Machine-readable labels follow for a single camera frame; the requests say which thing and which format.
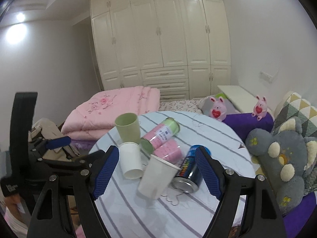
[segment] pink bunny plush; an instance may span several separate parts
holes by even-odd
[[[265,97],[260,99],[259,96],[256,96],[256,98],[258,99],[258,102],[253,108],[252,117],[257,116],[256,119],[259,121],[262,118],[264,118],[267,114],[267,103]]]
[[[209,111],[209,116],[218,121],[223,121],[227,116],[227,108],[224,104],[224,100],[222,97],[219,97],[219,101],[217,101],[214,97],[210,97],[210,100],[214,103],[213,107]]]

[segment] red heart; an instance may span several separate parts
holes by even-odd
[[[212,110],[212,115],[215,117],[215,118],[218,118],[220,116],[220,111],[216,111],[215,109]]]
[[[256,112],[257,112],[257,113],[261,113],[261,112],[262,112],[262,108],[259,107],[259,106],[256,106]]]

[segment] white tablecloth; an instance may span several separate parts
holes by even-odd
[[[212,157],[224,168],[232,168],[239,175],[255,177],[259,165],[251,162],[251,156],[237,134],[226,124],[208,116],[190,112],[154,112],[138,117],[141,136],[153,129],[166,117],[180,123],[180,132],[174,139],[186,156],[190,146],[206,146]],[[91,149],[107,151],[110,145],[122,143],[116,128],[113,128]],[[148,158],[142,154],[144,167]],[[112,238],[177,238],[202,237],[215,210],[218,200],[212,196],[203,181],[199,190],[186,194],[168,187],[161,198],[151,200],[137,191],[138,180],[123,177],[118,164],[104,195],[96,206]],[[241,222],[245,199],[240,198],[233,225]]]

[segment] white paper cup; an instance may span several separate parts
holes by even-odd
[[[137,188],[138,191],[144,196],[156,200],[172,181],[179,169],[179,167],[155,155],[151,155],[149,164]]]
[[[125,142],[119,146],[120,166],[126,179],[134,180],[142,177],[141,151],[138,144]]]

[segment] stuffed animal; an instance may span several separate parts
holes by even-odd
[[[259,121],[262,118],[264,118],[267,114],[267,103],[265,97],[260,99],[259,96],[256,96],[256,98],[258,99],[258,102],[253,108],[252,117],[257,116],[256,119]]]
[[[218,121],[223,121],[227,116],[227,108],[222,97],[219,97],[217,101],[214,97],[210,97],[210,100],[214,103],[209,111],[209,116]]]
[[[283,215],[302,201],[303,177],[316,164],[317,139],[303,138],[301,133],[300,119],[292,117],[273,134],[252,130],[245,141],[248,151],[258,157]]]

